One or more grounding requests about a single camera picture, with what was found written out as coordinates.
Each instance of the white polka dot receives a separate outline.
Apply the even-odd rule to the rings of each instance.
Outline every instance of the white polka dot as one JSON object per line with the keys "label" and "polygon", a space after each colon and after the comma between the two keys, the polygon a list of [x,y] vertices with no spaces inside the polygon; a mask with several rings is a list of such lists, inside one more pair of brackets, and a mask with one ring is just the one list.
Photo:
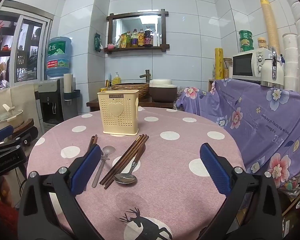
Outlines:
{"label": "white polka dot", "polygon": [[[140,216],[143,216],[144,218],[150,220],[151,222],[156,224],[158,226],[158,228],[166,228],[172,236],[171,229],[166,224],[162,223],[160,220],[157,220],[155,218],[145,217],[144,215],[142,215],[141,210],[140,210]],[[138,227],[138,225],[135,222],[133,222],[133,221],[129,222],[126,225],[126,228],[124,229],[123,239],[124,240],[135,240],[141,234],[142,231],[143,231],[142,223],[141,223],[141,227]],[[160,233],[160,235],[162,236],[160,239],[172,239],[172,238],[170,238],[169,234],[165,231],[162,231]]]}
{"label": "white polka dot", "polygon": [[[112,162],[112,166],[114,166],[114,165],[119,161],[120,158],[121,158],[121,156],[115,158],[115,159],[113,160],[113,162]],[[131,166],[132,166],[132,163],[133,163],[133,160],[134,160],[134,159],[132,159],[132,160],[128,163],[128,165],[123,169],[123,171],[121,171],[121,173],[128,173],[128,172],[130,171]],[[141,164],[140,161],[138,161],[137,166],[134,168],[133,171],[138,170],[138,169],[140,168],[140,164]]]}
{"label": "white polka dot", "polygon": [[179,139],[180,135],[176,132],[167,131],[167,132],[160,133],[160,137],[165,140],[174,141]]}
{"label": "white polka dot", "polygon": [[62,213],[62,208],[59,204],[59,200],[57,198],[56,193],[49,192],[49,195],[50,195],[50,199],[51,199],[54,211],[56,212],[57,215],[61,214]]}
{"label": "white polka dot", "polygon": [[38,146],[38,145],[40,145],[40,144],[43,144],[44,141],[45,141],[45,138],[41,137],[41,138],[39,138],[39,140],[35,143],[34,146]]}
{"label": "white polka dot", "polygon": [[191,118],[191,117],[185,117],[182,120],[185,121],[185,122],[196,122],[197,121],[197,119],[194,119],[194,118]]}
{"label": "white polka dot", "polygon": [[73,132],[82,132],[84,130],[86,130],[86,127],[84,125],[79,125],[79,126],[72,128]]}
{"label": "white polka dot", "polygon": [[225,138],[225,135],[222,134],[221,132],[211,131],[211,132],[208,132],[207,135],[210,138],[215,139],[215,140],[222,140]]}
{"label": "white polka dot", "polygon": [[83,118],[88,118],[88,117],[91,117],[92,116],[92,114],[83,114],[83,115],[81,115],[81,117],[83,117]]}
{"label": "white polka dot", "polygon": [[77,146],[68,146],[61,150],[61,157],[71,159],[80,153],[80,148]]}
{"label": "white polka dot", "polygon": [[192,160],[189,163],[189,169],[191,170],[192,173],[194,173],[197,176],[200,176],[200,177],[209,177],[210,176],[206,167],[203,165],[201,159]]}
{"label": "white polka dot", "polygon": [[145,121],[147,122],[155,122],[155,121],[158,121],[159,118],[158,117],[153,117],[153,116],[148,116],[145,118]]}

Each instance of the purple floral cloth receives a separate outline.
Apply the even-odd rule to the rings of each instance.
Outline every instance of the purple floral cloth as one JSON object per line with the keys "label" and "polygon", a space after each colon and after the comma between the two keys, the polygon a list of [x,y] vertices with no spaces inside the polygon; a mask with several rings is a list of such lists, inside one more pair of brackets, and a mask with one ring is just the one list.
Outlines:
{"label": "purple floral cloth", "polygon": [[300,172],[300,94],[222,79],[210,92],[190,88],[177,101],[223,127],[236,141],[248,173],[269,171],[277,187]]}

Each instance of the yellow roll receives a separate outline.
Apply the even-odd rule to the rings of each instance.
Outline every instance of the yellow roll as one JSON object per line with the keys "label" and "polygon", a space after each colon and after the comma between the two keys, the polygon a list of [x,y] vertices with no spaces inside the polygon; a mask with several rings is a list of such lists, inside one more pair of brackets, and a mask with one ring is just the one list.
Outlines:
{"label": "yellow roll", "polygon": [[223,49],[215,48],[216,79],[223,79]]}
{"label": "yellow roll", "polygon": [[274,47],[278,55],[280,55],[279,35],[274,14],[268,0],[260,0],[263,16],[266,21],[269,46]]}

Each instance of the heart shape on basket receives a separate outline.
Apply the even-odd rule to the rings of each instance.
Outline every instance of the heart shape on basket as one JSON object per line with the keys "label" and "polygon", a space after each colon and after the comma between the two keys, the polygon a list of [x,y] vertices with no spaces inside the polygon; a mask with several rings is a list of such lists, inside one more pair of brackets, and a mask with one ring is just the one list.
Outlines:
{"label": "heart shape on basket", "polygon": [[124,107],[122,103],[110,103],[108,105],[109,112],[113,114],[115,117],[118,117],[120,114],[122,114]]}

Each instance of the pink tablecloth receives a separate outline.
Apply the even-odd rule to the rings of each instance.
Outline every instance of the pink tablecloth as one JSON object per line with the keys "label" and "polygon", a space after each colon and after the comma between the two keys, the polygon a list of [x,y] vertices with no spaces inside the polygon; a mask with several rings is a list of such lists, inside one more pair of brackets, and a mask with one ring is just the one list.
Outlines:
{"label": "pink tablecloth", "polygon": [[[138,113],[139,134],[149,135],[140,166],[133,172],[138,182],[132,186],[114,182],[107,190],[99,184],[92,188],[97,167],[87,191],[76,199],[105,240],[135,240],[141,232],[150,234],[149,240],[170,239],[167,232],[174,240],[195,240],[225,199],[200,160],[200,146],[208,142],[232,166],[244,167],[239,149],[223,128],[203,117],[163,108],[139,107]],[[104,134],[100,112],[77,116],[39,139],[29,158],[28,174],[50,174],[69,166],[85,154],[94,134],[101,148],[116,148],[101,178],[137,138]],[[139,209],[140,215],[127,213],[130,209]],[[125,213],[128,219],[137,219],[120,221]],[[58,218],[67,225],[62,213]]]}

